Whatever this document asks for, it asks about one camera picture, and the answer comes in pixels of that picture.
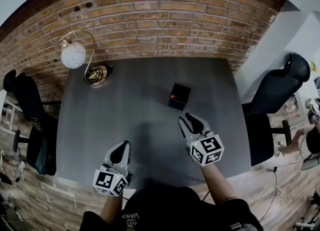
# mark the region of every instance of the black box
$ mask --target black box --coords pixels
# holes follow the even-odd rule
[[[175,83],[170,94],[168,106],[183,110],[187,104],[190,90],[188,87]]]

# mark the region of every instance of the gray table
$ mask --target gray table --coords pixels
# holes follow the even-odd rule
[[[91,185],[106,151],[128,140],[129,188],[148,178],[174,186],[203,183],[178,125],[185,112],[206,119],[219,134],[225,150],[216,165],[225,177],[251,168],[245,118],[227,60],[155,57],[107,64],[113,73],[97,88],[83,82],[85,66],[69,72],[58,123],[58,177]],[[191,88],[184,111],[168,107],[174,83]]]

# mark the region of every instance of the white globe lamp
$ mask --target white globe lamp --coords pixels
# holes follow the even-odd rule
[[[86,62],[86,49],[82,46],[82,44],[79,42],[67,42],[65,40],[66,36],[79,31],[88,34],[92,38],[94,45],[89,64],[84,71],[84,81],[93,86],[101,85],[106,81],[109,73],[112,72],[112,67],[106,64],[96,64],[90,67],[96,51],[96,41],[93,35],[88,31],[77,29],[67,33],[60,39],[60,41],[62,41],[62,63],[69,69],[77,69]]]
[[[86,49],[78,42],[62,42],[62,63],[69,69],[77,69],[86,62]]]

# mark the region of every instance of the black office chair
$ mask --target black office chair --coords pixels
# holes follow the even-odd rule
[[[249,138],[251,166],[273,156],[272,134],[284,134],[287,146],[291,144],[288,122],[283,120],[282,128],[271,128],[267,114],[276,113],[309,78],[308,62],[302,56],[290,53],[284,68],[266,74],[252,102],[242,105]]]
[[[24,116],[32,123],[29,139],[16,131],[13,150],[17,151],[18,143],[28,143],[27,163],[39,174],[55,175],[58,120],[46,113],[35,81],[25,73],[16,77],[16,71],[11,70],[4,77],[3,88],[13,92]]]

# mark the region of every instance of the brick wall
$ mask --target brick wall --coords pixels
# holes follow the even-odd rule
[[[38,84],[43,101],[61,100],[69,70],[59,39],[85,29],[94,61],[154,56],[228,59],[239,70],[285,0],[28,0],[0,28],[0,85],[11,69]],[[91,38],[82,43],[89,56]]]

